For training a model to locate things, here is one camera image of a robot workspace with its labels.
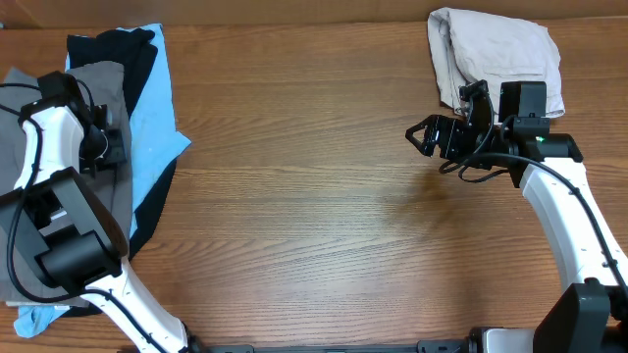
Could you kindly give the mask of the grey shorts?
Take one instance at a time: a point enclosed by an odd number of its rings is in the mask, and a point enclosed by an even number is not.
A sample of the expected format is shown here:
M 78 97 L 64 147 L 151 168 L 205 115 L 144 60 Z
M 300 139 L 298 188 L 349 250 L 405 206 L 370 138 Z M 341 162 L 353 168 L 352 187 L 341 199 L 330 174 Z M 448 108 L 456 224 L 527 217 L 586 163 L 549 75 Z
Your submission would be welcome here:
M 129 256 L 131 142 L 112 62 L 1 83 L 1 298 L 81 304 Z

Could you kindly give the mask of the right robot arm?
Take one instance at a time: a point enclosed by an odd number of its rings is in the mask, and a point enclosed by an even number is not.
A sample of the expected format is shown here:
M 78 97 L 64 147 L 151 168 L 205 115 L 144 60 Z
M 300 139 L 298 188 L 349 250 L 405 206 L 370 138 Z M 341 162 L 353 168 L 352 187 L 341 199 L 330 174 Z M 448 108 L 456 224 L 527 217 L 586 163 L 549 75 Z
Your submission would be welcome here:
M 590 189 L 573 137 L 553 133 L 542 81 L 508 81 L 493 105 L 486 81 L 462 86 L 465 119 L 431 115 L 406 139 L 440 154 L 441 174 L 507 174 L 538 217 L 563 292 L 536 328 L 472 328 L 467 337 L 429 340 L 420 352 L 626 352 L 627 257 Z

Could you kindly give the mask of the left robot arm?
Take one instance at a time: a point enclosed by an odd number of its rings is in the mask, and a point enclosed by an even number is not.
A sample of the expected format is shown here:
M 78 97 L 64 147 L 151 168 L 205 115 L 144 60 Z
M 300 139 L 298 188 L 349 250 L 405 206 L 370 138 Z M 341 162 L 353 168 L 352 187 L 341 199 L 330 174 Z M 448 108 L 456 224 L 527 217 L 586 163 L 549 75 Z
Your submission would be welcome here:
M 24 165 L 1 197 L 11 284 L 31 302 L 76 297 L 106 314 L 140 352 L 199 352 L 187 326 L 151 295 L 128 259 L 129 244 L 84 174 L 115 170 L 128 157 L 123 133 L 86 83 L 53 72 L 40 99 L 18 111 Z

